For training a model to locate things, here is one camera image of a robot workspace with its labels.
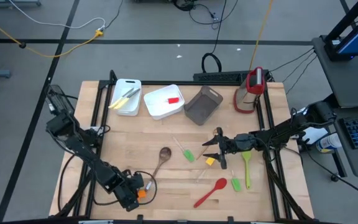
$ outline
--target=yellow cable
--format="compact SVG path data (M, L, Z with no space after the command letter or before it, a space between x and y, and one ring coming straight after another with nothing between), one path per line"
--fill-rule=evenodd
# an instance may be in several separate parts
M257 39L256 44L255 44L255 49L254 49L254 53L252 54L251 63L249 65L249 70L251 70L251 68L252 68L252 63L254 62L256 50L258 49L259 40L262 37L262 32L264 31L264 27L265 27L267 18L269 16L270 10L272 10L272 4L273 4L273 0L270 0L270 2L268 4L268 9L266 11L266 15L264 17L264 21L262 23L262 27L260 28L260 31L259 31L258 39Z
M19 45L22 45L22 43L20 43L18 40L16 40L15 38L13 38L13 37L12 37L11 35L9 35L7 32L5 32L2 28L0 28L0 31L1 31L3 34L5 34L7 37L9 37L11 40L13 40L15 43L17 43L17 44L19 44ZM33 53L36 53L36 54L39 55L39 56L43 56L43 57L47 57L47 58L56 58L56 57L61 57L61 56L63 56L63 55L69 54L70 52L72 52L72 51L75 50L76 48L81 47L81 46L83 46L83 45L85 45L85 44L88 44L88 43L90 43L92 40L94 40L94 39L96 39L97 37L100 37L100 36L102 36L102 35L103 35L103 32L101 32L100 30L96 30L95 35L94 35L92 38L90 38L90 40L87 40L87 41L83 42L82 44L78 44L77 46L74 46L72 49L70 49L70 50L68 50L67 52L62 53L62 54L60 54L60 55L44 55L44 54L42 54L42 53L40 53L40 52L38 52L38 51L32 49L31 47L26 47L26 48L29 49L30 51L32 51Z

